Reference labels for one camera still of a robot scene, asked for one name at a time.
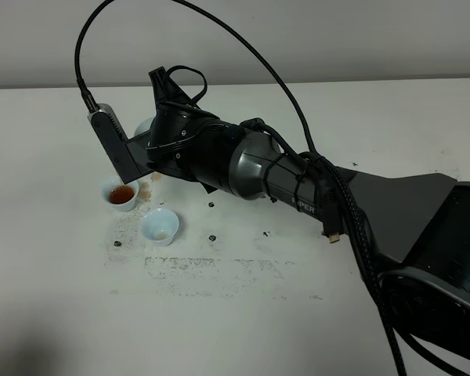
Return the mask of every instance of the white wall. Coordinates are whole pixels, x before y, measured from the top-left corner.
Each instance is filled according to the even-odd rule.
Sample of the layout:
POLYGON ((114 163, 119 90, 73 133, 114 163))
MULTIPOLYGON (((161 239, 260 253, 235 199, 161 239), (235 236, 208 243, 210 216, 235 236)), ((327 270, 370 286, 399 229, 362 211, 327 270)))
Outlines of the white wall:
MULTIPOLYGON (((78 32, 100 0, 0 0, 0 86, 73 85, 78 32)), ((470 0, 195 0, 285 81, 470 75, 470 0)), ((165 0, 120 0, 89 31, 86 81, 147 85, 185 64, 210 83, 270 82, 234 38, 165 0)), ((198 82, 178 73, 181 83, 198 82)))

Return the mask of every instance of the white tabletop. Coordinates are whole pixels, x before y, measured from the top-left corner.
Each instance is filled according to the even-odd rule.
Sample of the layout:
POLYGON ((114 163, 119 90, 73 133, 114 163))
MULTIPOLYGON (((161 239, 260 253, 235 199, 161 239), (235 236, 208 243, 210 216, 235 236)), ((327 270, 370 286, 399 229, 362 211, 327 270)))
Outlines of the white tabletop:
MULTIPOLYGON (((335 164, 470 180, 470 79, 290 87, 335 164)), ((93 94, 129 135, 154 115, 152 88, 93 94)), ((263 118, 305 149, 277 85, 213 86, 200 105, 236 124, 263 118)), ((0 364, 29 349, 52 366, 40 376, 396 373, 347 238, 329 245, 284 204, 161 175, 141 179, 149 201, 112 211, 99 182, 113 174, 77 89, 0 91, 0 364), (153 249, 138 224, 160 206, 182 227, 153 249)), ((410 375, 442 374, 400 345, 410 375)))

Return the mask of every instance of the small white cup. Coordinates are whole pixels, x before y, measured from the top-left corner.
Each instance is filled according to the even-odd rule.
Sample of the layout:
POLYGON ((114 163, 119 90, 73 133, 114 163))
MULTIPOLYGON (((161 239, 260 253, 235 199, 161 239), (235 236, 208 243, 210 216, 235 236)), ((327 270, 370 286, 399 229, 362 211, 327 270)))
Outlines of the small white cup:
POLYGON ((149 211, 141 220, 141 234, 158 247, 170 245, 178 228, 178 216, 168 209, 149 211))
POLYGON ((138 197, 139 193, 139 183, 137 180, 130 182, 129 184, 125 184, 126 186, 130 186, 134 191, 134 196, 125 202, 124 204, 112 204, 110 203, 110 193, 112 190, 121 186, 122 182, 118 176, 111 176, 110 178, 103 181, 101 184, 101 196, 103 200, 106 201, 112 208, 120 211, 120 212, 129 212, 136 206, 136 198, 138 197))

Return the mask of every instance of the cup of tea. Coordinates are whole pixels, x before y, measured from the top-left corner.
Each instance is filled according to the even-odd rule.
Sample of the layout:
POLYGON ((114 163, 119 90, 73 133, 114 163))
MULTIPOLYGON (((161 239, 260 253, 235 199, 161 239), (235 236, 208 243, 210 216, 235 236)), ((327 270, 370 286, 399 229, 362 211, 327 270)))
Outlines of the cup of tea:
POLYGON ((139 193, 137 180, 122 184, 118 176, 111 176, 101 184, 101 196, 112 208, 120 212, 129 212, 136 206, 139 193))

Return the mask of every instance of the brown liquid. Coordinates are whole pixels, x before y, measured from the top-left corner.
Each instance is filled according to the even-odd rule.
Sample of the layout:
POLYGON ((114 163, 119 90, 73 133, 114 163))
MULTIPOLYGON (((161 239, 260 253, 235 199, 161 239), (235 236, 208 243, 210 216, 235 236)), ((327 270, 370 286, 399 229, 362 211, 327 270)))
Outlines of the brown liquid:
POLYGON ((134 190, 130 186, 118 186, 110 192, 108 200, 112 204, 124 204, 134 197, 134 190))

